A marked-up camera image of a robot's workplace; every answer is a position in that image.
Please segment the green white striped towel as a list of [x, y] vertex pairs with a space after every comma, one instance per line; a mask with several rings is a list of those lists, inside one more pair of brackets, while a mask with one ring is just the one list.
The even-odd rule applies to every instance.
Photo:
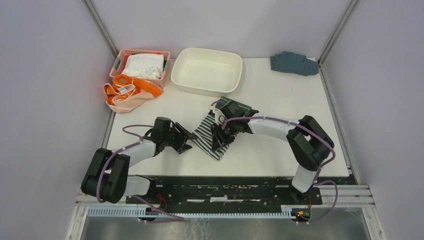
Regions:
[[[218, 100], [224, 100], [229, 101], [232, 100], [227, 97], [220, 97]], [[215, 123], [214, 117], [212, 114], [210, 114], [211, 106], [209, 107], [209, 112], [206, 114], [206, 116], [203, 118], [203, 120], [199, 123], [199, 125], [192, 131], [192, 133], [195, 133], [198, 136], [198, 139], [195, 139], [193, 142], [209, 157], [214, 159], [215, 161], [220, 161], [221, 158], [224, 156], [228, 147], [219, 149], [217, 151], [212, 151], [212, 132], [211, 132], [211, 125]]]

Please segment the orange and cream cloth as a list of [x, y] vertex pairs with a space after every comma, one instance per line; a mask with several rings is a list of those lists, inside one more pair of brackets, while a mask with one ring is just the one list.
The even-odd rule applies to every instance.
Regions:
[[103, 92], [105, 103], [113, 112], [128, 113], [162, 95], [163, 88], [149, 80], [119, 74], [112, 83], [103, 85]]

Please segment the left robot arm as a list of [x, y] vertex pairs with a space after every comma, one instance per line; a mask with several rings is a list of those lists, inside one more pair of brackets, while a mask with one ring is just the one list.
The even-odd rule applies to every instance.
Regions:
[[132, 195], [138, 195], [147, 204], [154, 202], [157, 189], [145, 177], [130, 176], [130, 167], [157, 156], [165, 148], [172, 148], [179, 155], [192, 148], [187, 143], [192, 134], [166, 117], [157, 117], [153, 125], [146, 125], [144, 135], [131, 132], [130, 128], [125, 126], [122, 131], [135, 136], [136, 141], [116, 149], [97, 149], [85, 173], [80, 189], [99, 203], [115, 204]]

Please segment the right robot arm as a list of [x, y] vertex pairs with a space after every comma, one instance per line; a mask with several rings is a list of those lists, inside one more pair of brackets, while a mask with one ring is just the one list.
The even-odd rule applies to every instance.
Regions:
[[302, 204], [316, 182], [324, 161], [335, 157], [334, 142], [310, 115], [289, 120], [267, 116], [259, 110], [230, 100], [217, 100], [210, 106], [212, 151], [228, 147], [241, 133], [266, 135], [287, 142], [298, 167], [289, 189], [289, 199]]

